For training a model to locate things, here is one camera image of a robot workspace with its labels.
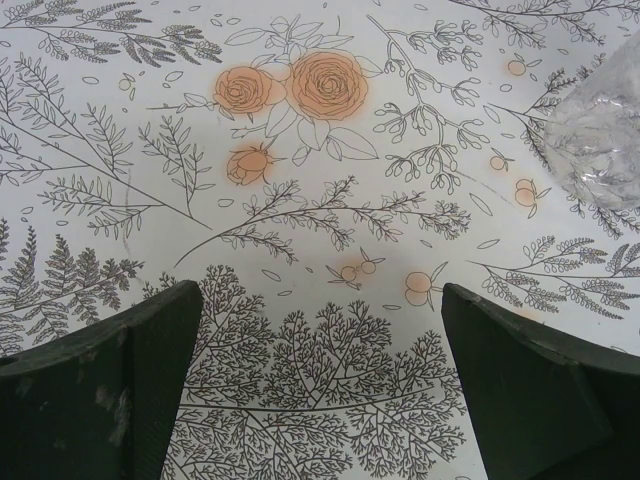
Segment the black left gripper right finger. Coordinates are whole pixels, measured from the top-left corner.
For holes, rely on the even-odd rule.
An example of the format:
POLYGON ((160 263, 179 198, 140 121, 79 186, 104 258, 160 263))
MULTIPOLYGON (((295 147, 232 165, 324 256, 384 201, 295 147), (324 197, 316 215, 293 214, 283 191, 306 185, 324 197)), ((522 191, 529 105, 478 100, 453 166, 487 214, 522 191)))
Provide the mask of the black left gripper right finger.
POLYGON ((442 319, 488 478, 638 478, 638 357, 452 283, 442 319))

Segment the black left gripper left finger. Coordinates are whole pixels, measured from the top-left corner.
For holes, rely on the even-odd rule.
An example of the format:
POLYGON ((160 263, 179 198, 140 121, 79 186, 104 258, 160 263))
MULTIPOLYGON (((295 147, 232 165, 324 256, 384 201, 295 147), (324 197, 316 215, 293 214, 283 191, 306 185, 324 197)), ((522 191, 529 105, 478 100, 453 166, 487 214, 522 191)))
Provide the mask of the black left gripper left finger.
POLYGON ((160 478, 202 306, 181 281, 3 359, 2 478, 160 478))

